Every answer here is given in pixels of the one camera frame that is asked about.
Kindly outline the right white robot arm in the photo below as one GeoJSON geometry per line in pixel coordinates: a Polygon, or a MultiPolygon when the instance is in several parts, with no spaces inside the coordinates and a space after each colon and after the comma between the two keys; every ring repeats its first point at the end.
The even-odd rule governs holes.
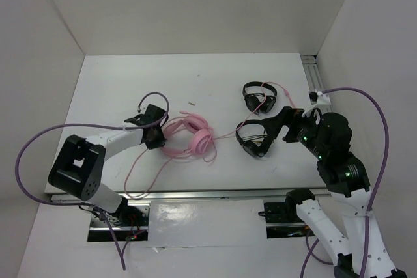
{"type": "Polygon", "coordinates": [[[379,225],[369,209],[372,189],[364,164],[350,151],[352,130],[347,119],[325,113],[319,121],[303,110],[285,106],[275,117],[261,122],[276,139],[286,126],[286,143],[303,144],[316,158],[319,176],[341,206],[345,232],[331,222],[307,188],[288,192],[284,212],[302,220],[332,259],[335,277],[406,277],[395,266],[382,240],[379,225]]]}

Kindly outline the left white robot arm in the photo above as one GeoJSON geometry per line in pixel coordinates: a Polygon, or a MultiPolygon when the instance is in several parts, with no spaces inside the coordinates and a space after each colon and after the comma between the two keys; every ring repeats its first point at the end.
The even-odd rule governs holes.
{"type": "Polygon", "coordinates": [[[87,138],[67,137],[48,176],[49,184],[103,212],[114,225],[141,223],[143,213],[102,183],[104,164],[134,146],[144,144],[149,150],[164,146],[165,121],[167,111],[150,104],[144,113],[126,119],[120,129],[87,138]]]}

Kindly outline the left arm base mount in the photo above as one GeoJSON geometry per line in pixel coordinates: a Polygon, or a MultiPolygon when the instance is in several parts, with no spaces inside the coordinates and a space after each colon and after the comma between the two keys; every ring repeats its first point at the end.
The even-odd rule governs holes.
{"type": "MultiPolygon", "coordinates": [[[[139,203],[132,206],[139,210],[139,213],[135,217],[127,217],[126,221],[119,221],[107,213],[104,214],[119,242],[125,242],[127,239],[131,239],[133,242],[146,242],[149,237],[150,204],[139,203]]],[[[113,237],[107,223],[96,210],[93,210],[89,223],[87,242],[111,242],[112,240],[113,237]]]]}

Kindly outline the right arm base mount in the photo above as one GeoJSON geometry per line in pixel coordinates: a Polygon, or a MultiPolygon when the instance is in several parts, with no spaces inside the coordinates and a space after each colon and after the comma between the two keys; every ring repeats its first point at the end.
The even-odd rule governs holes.
{"type": "Polygon", "coordinates": [[[291,216],[284,202],[265,202],[258,216],[265,219],[266,237],[301,238],[305,237],[309,227],[298,217],[291,216]]]}

